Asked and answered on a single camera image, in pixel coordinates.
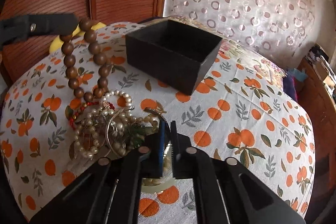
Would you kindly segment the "silver bangle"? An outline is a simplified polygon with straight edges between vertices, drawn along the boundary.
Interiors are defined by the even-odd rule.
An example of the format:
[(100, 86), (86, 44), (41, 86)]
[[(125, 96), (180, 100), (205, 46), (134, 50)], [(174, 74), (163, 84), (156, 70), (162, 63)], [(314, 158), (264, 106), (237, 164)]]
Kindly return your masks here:
[(122, 109), (107, 110), (105, 141), (117, 157), (124, 157), (135, 147), (131, 122), (133, 109), (133, 106), (126, 106)]

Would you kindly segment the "black jewelry box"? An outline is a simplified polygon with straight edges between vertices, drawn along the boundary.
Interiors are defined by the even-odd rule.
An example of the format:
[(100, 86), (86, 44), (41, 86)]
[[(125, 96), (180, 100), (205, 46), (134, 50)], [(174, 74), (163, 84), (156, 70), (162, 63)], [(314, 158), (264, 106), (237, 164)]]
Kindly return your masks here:
[(164, 20), (125, 36), (127, 63), (190, 96), (213, 65), (222, 38)]

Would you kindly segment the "orange print bedsheet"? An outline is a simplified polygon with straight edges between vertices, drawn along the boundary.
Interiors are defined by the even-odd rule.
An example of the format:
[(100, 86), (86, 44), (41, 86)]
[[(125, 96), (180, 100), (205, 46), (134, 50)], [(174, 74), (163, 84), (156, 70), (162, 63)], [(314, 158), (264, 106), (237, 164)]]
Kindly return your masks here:
[[(283, 90), (283, 78), (267, 76), (219, 51), (190, 96), (150, 77), (126, 61), (126, 33), (139, 24), (101, 28), (97, 40), (112, 64), (110, 102), (134, 106), (131, 122), (148, 130), (158, 118), (175, 121), (194, 147), (223, 160), (234, 157), (304, 217), (315, 171), (313, 127), (307, 112)], [(74, 132), (94, 108), (68, 86), (64, 55), (57, 50), (35, 64), (5, 96), (1, 153), (11, 191), (26, 219), (84, 172), (83, 153), (108, 154), (104, 127), (92, 122)]]

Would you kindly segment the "dark blue blanket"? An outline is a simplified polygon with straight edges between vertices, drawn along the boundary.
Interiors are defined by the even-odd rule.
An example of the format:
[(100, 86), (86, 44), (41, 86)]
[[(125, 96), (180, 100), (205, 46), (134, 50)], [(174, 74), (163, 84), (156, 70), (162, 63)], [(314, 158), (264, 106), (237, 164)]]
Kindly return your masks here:
[(295, 89), (296, 78), (290, 72), (286, 72), (286, 76), (283, 78), (283, 90), (290, 96), (295, 102), (298, 101), (297, 91)]

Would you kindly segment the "wooden side cabinet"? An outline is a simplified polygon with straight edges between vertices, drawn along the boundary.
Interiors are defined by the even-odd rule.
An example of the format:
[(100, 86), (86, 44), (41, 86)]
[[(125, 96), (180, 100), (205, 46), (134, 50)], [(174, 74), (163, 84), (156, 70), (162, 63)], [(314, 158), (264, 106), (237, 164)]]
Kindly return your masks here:
[(306, 223), (335, 223), (335, 106), (312, 65), (302, 59), (307, 79), (297, 92), (299, 104), (313, 125), (315, 139), (314, 186)]

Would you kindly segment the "teal cloth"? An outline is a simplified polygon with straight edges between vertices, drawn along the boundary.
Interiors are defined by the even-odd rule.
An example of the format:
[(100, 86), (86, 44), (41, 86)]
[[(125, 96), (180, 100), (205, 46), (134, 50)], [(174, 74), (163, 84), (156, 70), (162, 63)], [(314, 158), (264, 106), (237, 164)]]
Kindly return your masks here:
[(294, 79), (302, 83), (308, 77), (308, 75), (305, 73), (305, 69), (300, 71), (297, 68), (291, 68), (291, 69), (288, 69), (287, 72), (288, 72), (288, 75), (290, 75), (291, 77), (293, 77)]

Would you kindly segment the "clutter pile on cabinet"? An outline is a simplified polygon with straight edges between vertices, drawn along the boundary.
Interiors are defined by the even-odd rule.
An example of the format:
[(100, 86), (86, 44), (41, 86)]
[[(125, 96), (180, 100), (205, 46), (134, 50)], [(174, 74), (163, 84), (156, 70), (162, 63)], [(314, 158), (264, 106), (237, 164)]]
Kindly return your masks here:
[(311, 65), (323, 86), (335, 101), (335, 73), (328, 63), (328, 55), (319, 44), (315, 43), (305, 55), (305, 60)]

